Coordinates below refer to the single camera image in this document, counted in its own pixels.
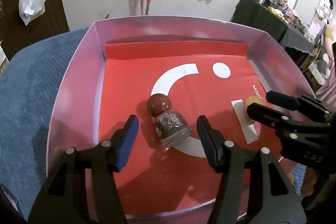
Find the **person's right hand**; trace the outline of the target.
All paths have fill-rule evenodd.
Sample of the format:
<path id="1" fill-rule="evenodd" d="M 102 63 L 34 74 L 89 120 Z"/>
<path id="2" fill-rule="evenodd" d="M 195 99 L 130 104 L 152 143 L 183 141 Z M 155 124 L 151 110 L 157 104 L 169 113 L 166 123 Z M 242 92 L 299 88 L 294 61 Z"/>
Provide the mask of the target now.
<path id="1" fill-rule="evenodd" d="M 314 184 L 317 182 L 317 175 L 313 169 L 298 164 L 287 176 L 300 198 L 313 193 Z"/>

